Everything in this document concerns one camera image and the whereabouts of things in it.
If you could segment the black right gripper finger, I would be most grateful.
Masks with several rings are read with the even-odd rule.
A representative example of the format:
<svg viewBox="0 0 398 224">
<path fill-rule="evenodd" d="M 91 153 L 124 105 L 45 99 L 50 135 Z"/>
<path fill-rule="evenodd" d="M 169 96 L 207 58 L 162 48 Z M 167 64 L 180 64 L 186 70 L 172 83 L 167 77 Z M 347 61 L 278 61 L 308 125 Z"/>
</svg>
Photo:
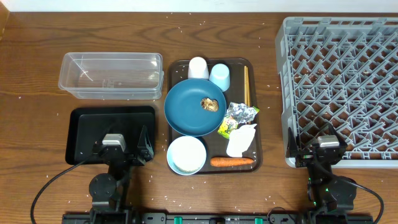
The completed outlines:
<svg viewBox="0 0 398 224">
<path fill-rule="evenodd" d="M 331 123 L 328 124 L 327 126 L 328 128 L 328 134 L 327 135 L 335 135 L 339 142 L 340 145 L 338 146 L 338 148 L 340 149 L 346 149 L 347 148 L 347 143 L 345 142 L 345 140 L 340 136 L 340 134 L 335 130 L 335 128 L 333 127 L 333 125 Z"/>
<path fill-rule="evenodd" d="M 296 158 L 299 154 L 299 137 L 294 134 L 292 128 L 288 128 L 288 144 L 285 157 Z"/>
</svg>

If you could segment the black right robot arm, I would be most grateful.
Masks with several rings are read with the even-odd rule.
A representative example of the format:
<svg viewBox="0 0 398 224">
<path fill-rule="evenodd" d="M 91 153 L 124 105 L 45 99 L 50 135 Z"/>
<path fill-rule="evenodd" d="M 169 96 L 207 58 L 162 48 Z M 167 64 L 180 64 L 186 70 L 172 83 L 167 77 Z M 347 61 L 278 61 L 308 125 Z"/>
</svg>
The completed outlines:
<svg viewBox="0 0 398 224">
<path fill-rule="evenodd" d="M 307 195 L 314 208 L 298 215 L 295 223 L 348 223 L 346 212 L 354 209 L 355 181 L 332 173 L 332 165 L 342 160 L 347 143 L 328 125 L 328 134 L 319 136 L 308 149 L 299 149 L 297 138 L 288 129 L 285 156 L 295 159 L 296 168 L 307 168 Z"/>
</svg>

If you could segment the light blue bowl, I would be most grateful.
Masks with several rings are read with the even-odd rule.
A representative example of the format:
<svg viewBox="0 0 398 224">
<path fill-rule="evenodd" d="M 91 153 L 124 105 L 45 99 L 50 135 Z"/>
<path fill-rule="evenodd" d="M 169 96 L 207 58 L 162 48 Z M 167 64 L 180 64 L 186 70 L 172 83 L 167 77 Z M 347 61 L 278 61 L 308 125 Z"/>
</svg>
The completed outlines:
<svg viewBox="0 0 398 224">
<path fill-rule="evenodd" d="M 198 138 L 181 136 L 173 140 L 168 148 L 167 163 L 176 174 L 196 174 L 205 162 L 206 148 Z"/>
</svg>

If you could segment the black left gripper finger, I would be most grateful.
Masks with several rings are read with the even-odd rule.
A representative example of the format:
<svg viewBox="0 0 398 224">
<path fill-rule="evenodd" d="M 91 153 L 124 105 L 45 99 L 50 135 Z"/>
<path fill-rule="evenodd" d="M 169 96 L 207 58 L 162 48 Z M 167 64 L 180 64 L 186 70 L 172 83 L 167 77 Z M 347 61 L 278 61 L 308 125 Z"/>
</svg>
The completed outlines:
<svg viewBox="0 0 398 224">
<path fill-rule="evenodd" d="M 121 120 L 114 120 L 110 122 L 106 129 L 106 134 L 124 134 L 124 124 Z"/>
<path fill-rule="evenodd" d="M 138 154 L 146 161 L 149 162 L 154 158 L 154 150 L 150 143 L 149 133 L 147 126 L 143 126 L 140 137 L 137 143 Z"/>
</svg>

